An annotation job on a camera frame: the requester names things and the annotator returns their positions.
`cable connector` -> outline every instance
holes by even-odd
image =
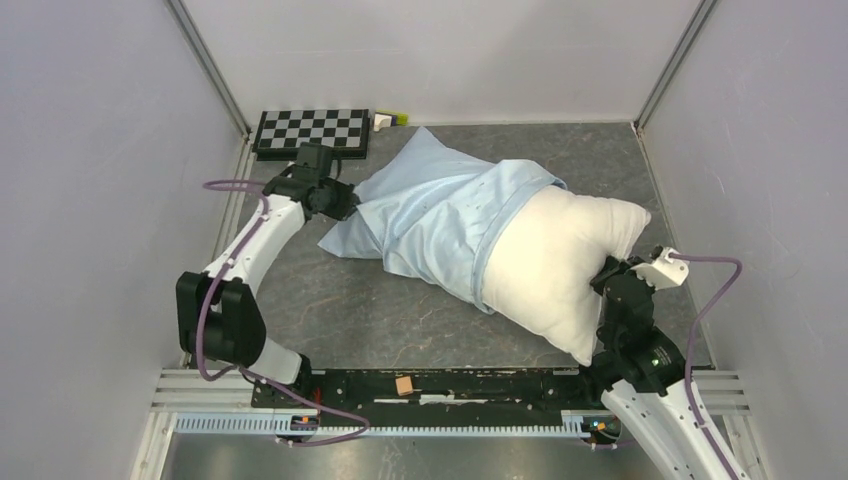
[[[652,255],[655,257],[653,262],[640,263],[631,270],[656,290],[679,287],[689,276],[689,262],[673,258],[672,253],[679,252],[665,247],[656,255]]]

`gray floor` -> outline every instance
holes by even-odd
[[[260,436],[176,435],[162,478],[634,480],[660,473],[638,446],[593,453],[576,439],[363,438],[290,449]]]
[[[670,245],[656,191],[636,138],[626,124],[543,124],[434,127],[447,146],[497,162],[527,158],[570,190],[629,200],[653,220],[634,249],[646,255]],[[372,135],[366,160],[345,163],[342,180],[360,182],[386,165],[414,133],[395,127]],[[254,164],[251,178],[269,180],[278,162]],[[242,222],[255,208],[247,202]],[[383,272],[376,260],[335,258],[316,246],[332,227],[311,220],[269,269],[257,300],[269,335],[306,354],[317,368],[567,366],[571,356],[501,315],[485,315],[440,288]],[[657,325],[684,349],[695,312],[684,289],[655,295]],[[698,363],[708,355],[703,341]]]

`checkerboard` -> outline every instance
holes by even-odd
[[[309,142],[333,147],[339,158],[365,158],[370,128],[367,109],[262,112],[253,151],[257,160],[290,160]]]

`white pillow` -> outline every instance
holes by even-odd
[[[630,255],[650,221],[650,213],[629,202],[545,187],[495,243],[483,302],[588,366],[601,312],[589,281],[607,256]]]

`gray mat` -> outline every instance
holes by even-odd
[[[496,162],[535,160],[571,191],[628,200],[653,220],[634,253],[671,245],[657,194],[639,145],[626,124],[542,124],[433,127],[451,148]],[[395,127],[373,134],[366,160],[345,162],[341,179],[360,182],[386,165],[414,133]],[[254,164],[251,178],[269,180],[279,162]],[[241,221],[255,208],[245,203]],[[307,355],[317,368],[566,366],[570,355],[507,318],[421,280],[383,272],[378,260],[335,258],[316,246],[334,221],[313,218],[268,270],[257,301],[269,335]],[[685,348],[695,312],[682,289],[659,292],[657,325]],[[699,340],[696,360],[708,355]]]

